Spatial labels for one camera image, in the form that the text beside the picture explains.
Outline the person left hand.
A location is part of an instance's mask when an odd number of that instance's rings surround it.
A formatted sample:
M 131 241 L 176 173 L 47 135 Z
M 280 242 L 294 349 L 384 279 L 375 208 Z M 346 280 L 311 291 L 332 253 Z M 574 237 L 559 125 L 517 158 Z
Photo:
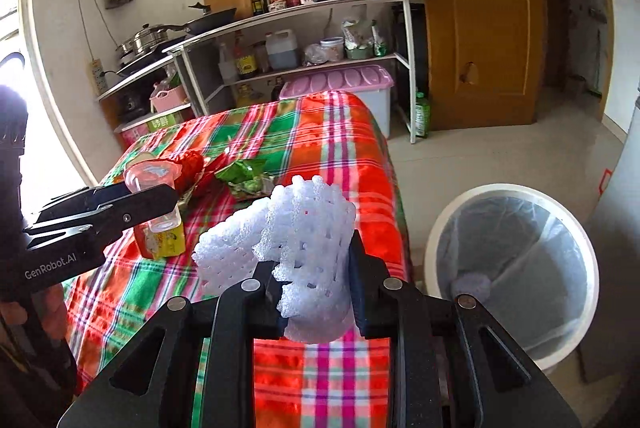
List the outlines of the person left hand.
M 34 308 L 32 316 L 38 319 L 44 332 L 52 340 L 62 340 L 66 337 L 68 326 L 67 309 L 61 284 L 38 292 L 32 298 L 30 305 Z M 1 317 L 10 326 L 23 325 L 29 316 L 30 312 L 18 302 L 2 302 L 1 304 Z

